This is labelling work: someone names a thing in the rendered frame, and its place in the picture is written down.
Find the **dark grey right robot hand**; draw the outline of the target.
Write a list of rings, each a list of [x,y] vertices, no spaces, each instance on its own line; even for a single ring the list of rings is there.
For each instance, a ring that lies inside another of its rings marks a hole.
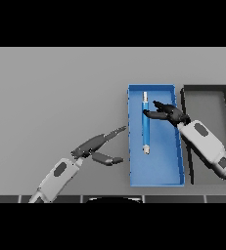
[[[188,114],[177,108],[172,104],[163,104],[158,101],[153,101],[154,106],[157,108],[156,111],[144,109],[143,114],[150,119],[167,120],[174,127],[182,123],[188,125],[191,122],[191,118]]]

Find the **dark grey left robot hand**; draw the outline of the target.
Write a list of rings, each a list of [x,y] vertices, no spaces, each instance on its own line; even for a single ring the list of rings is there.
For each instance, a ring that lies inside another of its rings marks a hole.
[[[112,138],[116,137],[120,132],[124,131],[125,129],[126,127],[123,126],[111,131],[106,135],[105,134],[97,135],[87,140],[80,146],[78,146],[70,154],[75,160],[91,156],[94,161],[101,163],[105,166],[113,166],[115,164],[121,163],[123,161],[122,157],[112,157],[109,155],[102,154],[101,152],[99,152],[99,149],[105,143],[107,143]]]

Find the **blue pipe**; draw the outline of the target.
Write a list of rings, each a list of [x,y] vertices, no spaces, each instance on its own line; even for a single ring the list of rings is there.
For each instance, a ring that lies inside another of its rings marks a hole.
[[[144,154],[150,154],[150,120],[144,111],[149,109],[148,92],[142,95],[142,138]]]

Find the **dark grey bin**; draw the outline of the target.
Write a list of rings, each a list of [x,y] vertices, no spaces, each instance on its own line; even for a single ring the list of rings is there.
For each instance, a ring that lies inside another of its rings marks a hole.
[[[226,85],[185,85],[181,89],[181,105],[183,112],[190,116],[191,122],[200,120],[226,149]],[[185,144],[192,184],[226,183],[204,165],[190,144]]]

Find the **blue bin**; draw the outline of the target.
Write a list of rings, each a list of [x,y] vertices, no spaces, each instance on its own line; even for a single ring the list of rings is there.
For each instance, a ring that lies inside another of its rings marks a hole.
[[[182,187],[185,184],[181,140],[168,121],[150,120],[150,153],[143,151],[142,100],[148,93],[149,110],[153,101],[177,105],[173,84],[129,84],[128,151],[130,185],[135,188]]]

